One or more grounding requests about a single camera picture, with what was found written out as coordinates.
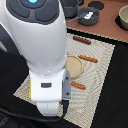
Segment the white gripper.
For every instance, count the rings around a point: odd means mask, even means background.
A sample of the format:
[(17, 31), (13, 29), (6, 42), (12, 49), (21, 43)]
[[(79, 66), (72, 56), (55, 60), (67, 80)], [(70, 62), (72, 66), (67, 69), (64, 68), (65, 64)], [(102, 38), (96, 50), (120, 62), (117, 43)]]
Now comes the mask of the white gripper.
[(42, 76), (29, 72), (31, 100), (43, 116), (56, 116), (59, 103), (71, 99), (70, 73), (66, 69)]

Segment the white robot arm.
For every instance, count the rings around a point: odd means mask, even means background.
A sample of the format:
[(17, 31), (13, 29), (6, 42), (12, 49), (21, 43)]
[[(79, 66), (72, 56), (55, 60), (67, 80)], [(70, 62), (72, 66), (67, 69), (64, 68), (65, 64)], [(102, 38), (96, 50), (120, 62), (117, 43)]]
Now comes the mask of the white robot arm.
[(31, 100), (56, 116), (66, 71), (67, 31), (59, 0), (0, 0), (0, 42), (29, 68)]

